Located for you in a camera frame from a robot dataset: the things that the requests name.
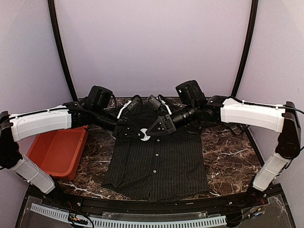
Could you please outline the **black pinstriped shirt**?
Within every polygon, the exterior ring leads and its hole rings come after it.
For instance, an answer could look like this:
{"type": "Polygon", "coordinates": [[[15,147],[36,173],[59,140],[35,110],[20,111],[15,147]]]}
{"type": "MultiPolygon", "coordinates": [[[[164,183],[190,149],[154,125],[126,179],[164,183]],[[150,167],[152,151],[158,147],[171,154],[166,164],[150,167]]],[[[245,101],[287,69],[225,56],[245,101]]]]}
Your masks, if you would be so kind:
{"type": "Polygon", "coordinates": [[[180,200],[209,191],[201,137],[178,130],[147,141],[118,138],[102,186],[133,200],[180,200]]]}

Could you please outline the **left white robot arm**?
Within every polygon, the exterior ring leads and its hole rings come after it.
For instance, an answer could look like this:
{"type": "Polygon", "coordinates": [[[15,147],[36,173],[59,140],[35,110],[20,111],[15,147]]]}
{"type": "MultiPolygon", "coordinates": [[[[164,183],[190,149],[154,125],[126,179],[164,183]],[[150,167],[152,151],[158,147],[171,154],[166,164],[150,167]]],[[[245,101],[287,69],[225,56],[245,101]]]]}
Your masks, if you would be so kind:
{"type": "Polygon", "coordinates": [[[118,115],[107,111],[86,109],[79,102],[69,102],[49,109],[23,113],[0,114],[0,168],[12,170],[27,183],[34,185],[57,207],[67,203],[67,196],[58,190],[54,178],[43,171],[28,156],[22,154],[19,142],[56,130],[68,130],[86,125],[97,125],[108,130],[115,138],[144,139],[146,134],[134,123],[139,117],[125,117],[124,105],[118,115]]]}

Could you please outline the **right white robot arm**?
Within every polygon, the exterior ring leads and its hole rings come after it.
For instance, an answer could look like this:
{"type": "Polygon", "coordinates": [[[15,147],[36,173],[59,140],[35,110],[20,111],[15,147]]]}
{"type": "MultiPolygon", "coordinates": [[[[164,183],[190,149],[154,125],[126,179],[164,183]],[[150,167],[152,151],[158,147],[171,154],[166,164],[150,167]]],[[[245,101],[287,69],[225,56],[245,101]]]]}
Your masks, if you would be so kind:
{"type": "Polygon", "coordinates": [[[222,124],[239,124],[277,133],[278,139],[270,157],[252,179],[249,191],[242,196],[247,206],[253,206],[261,198],[271,182],[286,169],[300,152],[301,126],[299,110],[294,103],[261,104],[238,100],[232,96],[202,95],[183,100],[185,106],[171,114],[160,116],[146,131],[148,136],[170,135],[193,121],[209,121],[222,124]]]}

